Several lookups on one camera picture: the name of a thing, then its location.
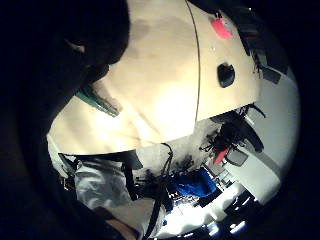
beige panel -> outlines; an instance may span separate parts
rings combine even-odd
[[[220,38],[210,23],[211,15],[190,4],[196,22],[200,44],[201,88],[197,120],[206,119],[236,109],[258,100],[261,81],[253,73],[254,62],[242,46],[238,31],[227,19],[233,38]],[[217,67],[232,64],[235,69],[233,85],[222,88],[217,77]]]
[[[135,149],[193,132],[198,98],[197,45],[184,0],[129,0],[132,29],[121,61],[94,86],[121,106],[109,117],[74,97],[50,135],[64,153]]]

white cloth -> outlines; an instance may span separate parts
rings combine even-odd
[[[146,233],[154,205],[153,199],[132,201],[125,186],[121,163],[86,163],[75,174],[77,199],[88,208],[104,207],[119,221],[139,233],[138,240]],[[160,208],[159,217],[150,237],[159,232],[165,208]]]

blue object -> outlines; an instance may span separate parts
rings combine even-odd
[[[217,189],[204,168],[188,174],[177,173],[171,177],[170,182],[183,196],[206,197]]]

black cable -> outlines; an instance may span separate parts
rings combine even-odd
[[[162,201],[164,198],[166,186],[167,186],[167,183],[169,180],[169,173],[170,173],[170,167],[171,167],[171,162],[172,162],[172,158],[173,158],[173,151],[172,151],[172,148],[170,147],[169,144],[162,143],[162,145],[167,146],[169,148],[169,150],[170,150],[170,152],[168,153],[169,157],[161,170],[161,180],[160,180],[158,190],[157,190],[156,201],[153,206],[153,210],[152,210],[152,214],[150,217],[150,222],[149,222],[147,232],[144,235],[144,237],[142,238],[142,240],[147,240],[149,238],[150,234],[152,233],[152,231],[156,225],[156,222],[157,222],[157,219],[159,216],[160,207],[161,207],[161,204],[162,204]]]

cable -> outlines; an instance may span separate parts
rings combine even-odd
[[[160,177],[161,180],[160,180],[158,190],[157,190],[156,201],[153,206],[153,210],[152,210],[152,214],[150,217],[150,222],[149,222],[147,232],[144,235],[144,237],[142,238],[142,240],[147,240],[149,238],[150,234],[152,233],[152,231],[156,225],[156,222],[157,222],[157,219],[159,216],[160,207],[161,207],[164,193],[166,190],[166,186],[167,186],[167,183],[169,180],[169,173],[170,173],[170,167],[171,167],[171,162],[172,162],[172,158],[173,158],[173,151],[172,151],[172,148],[170,147],[169,144],[167,144],[167,143],[161,143],[161,144],[164,146],[167,146],[169,148],[170,152],[168,153],[169,157],[161,170],[161,177]]]

